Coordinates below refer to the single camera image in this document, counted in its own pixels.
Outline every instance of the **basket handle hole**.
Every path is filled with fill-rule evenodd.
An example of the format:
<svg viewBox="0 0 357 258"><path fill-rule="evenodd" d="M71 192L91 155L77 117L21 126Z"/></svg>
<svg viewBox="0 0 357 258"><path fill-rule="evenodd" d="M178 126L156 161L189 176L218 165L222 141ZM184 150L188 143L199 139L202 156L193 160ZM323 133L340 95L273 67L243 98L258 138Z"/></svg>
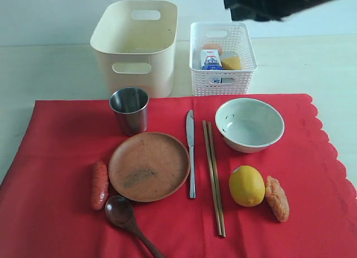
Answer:
<svg viewBox="0 0 357 258"><path fill-rule="evenodd" d="M134 20L159 20L161 14L158 10L133 10L132 18Z"/></svg>
<svg viewBox="0 0 357 258"><path fill-rule="evenodd" d="M207 31L208 38L224 38L227 37L227 31Z"/></svg>
<svg viewBox="0 0 357 258"><path fill-rule="evenodd" d="M210 79L211 84L233 84L233 78L212 78Z"/></svg>
<svg viewBox="0 0 357 258"><path fill-rule="evenodd" d="M112 68L119 74L149 74L151 72L151 65L148 63L116 62Z"/></svg>

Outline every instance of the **yellow sponge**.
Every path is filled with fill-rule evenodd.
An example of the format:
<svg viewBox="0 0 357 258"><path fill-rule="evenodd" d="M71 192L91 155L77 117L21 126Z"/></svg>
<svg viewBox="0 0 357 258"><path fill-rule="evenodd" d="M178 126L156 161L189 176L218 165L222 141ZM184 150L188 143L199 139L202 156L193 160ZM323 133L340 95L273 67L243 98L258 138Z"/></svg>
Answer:
<svg viewBox="0 0 357 258"><path fill-rule="evenodd" d="M222 67L224 70L241 70L242 69L239 56L232 56L227 59L222 59L221 63L222 63Z"/></svg>

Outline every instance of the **white wall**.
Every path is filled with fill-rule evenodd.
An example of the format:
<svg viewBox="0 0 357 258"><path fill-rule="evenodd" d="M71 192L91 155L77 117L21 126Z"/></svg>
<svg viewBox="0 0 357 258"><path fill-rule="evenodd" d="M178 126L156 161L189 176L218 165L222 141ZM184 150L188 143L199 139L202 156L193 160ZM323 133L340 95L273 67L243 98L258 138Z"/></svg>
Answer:
<svg viewBox="0 0 357 258"><path fill-rule="evenodd" d="M116 1L0 0L0 46L89 43L105 8ZM178 6L178 40L189 40L192 22L230 21L223 0L168 1ZM354 34L357 0L333 1L285 23L245 23L252 37Z"/></svg>

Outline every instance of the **bowl rim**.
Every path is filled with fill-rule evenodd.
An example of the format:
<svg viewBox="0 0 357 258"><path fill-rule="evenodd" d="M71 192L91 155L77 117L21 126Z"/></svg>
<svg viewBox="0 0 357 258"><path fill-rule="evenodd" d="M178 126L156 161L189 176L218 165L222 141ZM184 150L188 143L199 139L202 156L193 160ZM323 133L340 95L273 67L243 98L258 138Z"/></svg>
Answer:
<svg viewBox="0 0 357 258"><path fill-rule="evenodd" d="M218 114L218 112L219 112L223 107L227 106L228 104L232 103L232 101L236 101L236 100L255 100L255 101L258 101L258 102L261 103L261 104L264 104L265 106L268 106L268 108L270 108L271 110L273 110L273 111L279 116L279 119L280 119L280 121L282 122L282 130L281 130L280 134L276 137L276 139L274 139L273 141L270 141L270 142L267 143L267 144L262 144L262 145L247 145L247 144L240 143L240 142L238 142L238 141L236 141L236 140L234 140L234 139L228 138L228 137L226 136L226 134L223 133L222 129L221 129L220 127L218 127L218 124L217 124L217 114ZM270 145L272 145L272 144L278 142L278 141L282 138L282 136L283 136L283 134L284 134L284 132L285 132L285 122L284 122L284 119L283 119L282 115L280 114L280 112L279 112L276 108L274 108L272 105L270 105L270 104L268 104L268 103L266 103L266 102L264 102L264 101L262 101L262 100L260 100L260 99L256 99L256 98L235 98L235 99L230 99L230 100L226 101L225 103L221 104L221 105L218 107L218 109L216 110L214 119L215 119L215 124L216 124L216 127L217 127L218 131L220 132L220 134L221 134L224 138L226 138L227 140L231 141L231 142L234 143L234 144L241 145L242 147L247 147L247 148L265 148L265 147L268 147L268 146L270 146Z"/></svg>

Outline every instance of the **ceramic bowl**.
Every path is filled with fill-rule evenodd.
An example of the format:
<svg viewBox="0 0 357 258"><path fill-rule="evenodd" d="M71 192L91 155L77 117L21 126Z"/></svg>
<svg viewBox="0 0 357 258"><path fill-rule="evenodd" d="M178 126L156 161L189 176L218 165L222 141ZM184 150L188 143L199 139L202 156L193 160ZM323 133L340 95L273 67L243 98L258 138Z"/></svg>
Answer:
<svg viewBox="0 0 357 258"><path fill-rule="evenodd" d="M225 102L215 115L215 123L231 148L254 153L276 143L284 133L284 120L269 104L252 98Z"/></svg>

